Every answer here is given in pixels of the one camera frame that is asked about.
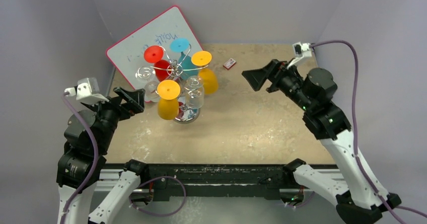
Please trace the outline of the clear wine glass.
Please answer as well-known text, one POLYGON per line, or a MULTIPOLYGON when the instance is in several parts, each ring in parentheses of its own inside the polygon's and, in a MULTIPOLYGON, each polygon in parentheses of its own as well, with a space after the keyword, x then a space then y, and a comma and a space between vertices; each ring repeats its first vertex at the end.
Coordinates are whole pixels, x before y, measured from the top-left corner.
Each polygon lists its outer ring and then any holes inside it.
POLYGON ((140 67, 135 73, 139 83, 143 84, 145 101, 157 103, 160 99, 157 93, 158 80, 155 71, 151 67, 140 67))

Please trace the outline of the yellow wine glass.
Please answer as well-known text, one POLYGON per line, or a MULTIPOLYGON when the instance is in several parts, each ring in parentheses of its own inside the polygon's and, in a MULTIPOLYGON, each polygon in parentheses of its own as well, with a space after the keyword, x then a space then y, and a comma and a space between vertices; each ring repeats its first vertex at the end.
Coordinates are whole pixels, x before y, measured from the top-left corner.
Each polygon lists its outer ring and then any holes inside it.
POLYGON ((178 97, 181 88, 173 80, 164 80, 157 86, 157 93, 160 97, 158 102, 158 115, 164 120, 173 120, 179 113, 178 97))
POLYGON ((203 79, 203 87, 206 95, 215 93, 219 88, 216 74, 208 68, 212 60, 212 54, 208 51, 198 51, 192 56, 191 62, 199 67, 198 76, 203 79))

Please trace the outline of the red plastic wine glass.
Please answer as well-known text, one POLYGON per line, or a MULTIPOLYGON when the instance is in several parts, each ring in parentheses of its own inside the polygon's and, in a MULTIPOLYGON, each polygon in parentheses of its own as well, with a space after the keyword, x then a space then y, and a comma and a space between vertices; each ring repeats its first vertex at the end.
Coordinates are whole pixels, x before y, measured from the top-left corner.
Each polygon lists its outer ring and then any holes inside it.
POLYGON ((163 59, 165 51, 163 47, 159 45, 149 46, 144 51, 144 59, 146 62, 152 64, 155 76, 158 81, 172 80, 172 68, 171 63, 163 59))

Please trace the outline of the clear glass tumbler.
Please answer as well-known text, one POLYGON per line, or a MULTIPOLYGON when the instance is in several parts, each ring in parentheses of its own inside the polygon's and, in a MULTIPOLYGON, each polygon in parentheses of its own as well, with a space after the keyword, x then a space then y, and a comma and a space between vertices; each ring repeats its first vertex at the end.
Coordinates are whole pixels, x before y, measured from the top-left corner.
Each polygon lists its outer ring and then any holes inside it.
POLYGON ((199 76, 190 76, 184 85, 185 104, 189 109, 199 109, 204 104, 203 79, 199 76))

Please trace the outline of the teal plastic wine glass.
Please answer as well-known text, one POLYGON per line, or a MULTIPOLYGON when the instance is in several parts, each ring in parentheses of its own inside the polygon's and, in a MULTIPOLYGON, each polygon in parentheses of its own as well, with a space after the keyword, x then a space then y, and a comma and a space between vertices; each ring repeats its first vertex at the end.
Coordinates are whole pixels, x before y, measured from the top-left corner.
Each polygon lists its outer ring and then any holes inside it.
POLYGON ((179 76, 182 80, 187 80, 191 76, 196 76, 199 72, 198 67, 195 66, 191 61, 191 56, 189 55, 191 51, 191 44, 188 39, 177 38, 172 41, 170 44, 170 49, 173 52, 179 52, 180 57, 177 60, 177 63, 182 67, 183 72, 179 76))

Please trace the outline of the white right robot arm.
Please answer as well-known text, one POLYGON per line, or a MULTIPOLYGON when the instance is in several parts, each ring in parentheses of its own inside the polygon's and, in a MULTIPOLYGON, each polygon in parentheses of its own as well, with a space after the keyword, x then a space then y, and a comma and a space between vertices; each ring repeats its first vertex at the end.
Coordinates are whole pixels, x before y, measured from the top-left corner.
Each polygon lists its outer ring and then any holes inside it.
POLYGON ((270 81, 269 93, 281 91, 300 107, 305 126, 330 153, 344 178, 341 184, 296 159, 284 168, 282 179, 287 186, 301 185, 319 194, 345 223, 376 223, 383 212, 400 205, 397 194, 381 184, 370 185, 375 175, 354 142, 349 120, 332 102, 337 84, 328 70, 313 68, 302 77, 295 66, 274 59, 263 68, 243 71, 242 76, 255 91, 270 81))

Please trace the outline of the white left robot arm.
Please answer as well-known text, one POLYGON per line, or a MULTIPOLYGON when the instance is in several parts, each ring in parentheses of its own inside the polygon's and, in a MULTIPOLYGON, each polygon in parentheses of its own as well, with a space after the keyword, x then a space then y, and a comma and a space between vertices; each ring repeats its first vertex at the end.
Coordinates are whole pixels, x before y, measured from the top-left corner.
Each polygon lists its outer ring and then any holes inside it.
POLYGON ((147 165, 130 160, 105 199, 90 210, 108 148, 118 122, 145 109, 145 90, 127 91, 116 87, 116 97, 97 96, 95 103, 77 111, 67 100, 79 87, 65 90, 62 100, 73 115, 64 132, 64 153, 58 161, 56 182, 59 190, 58 223, 112 223, 135 188, 150 183, 147 165))

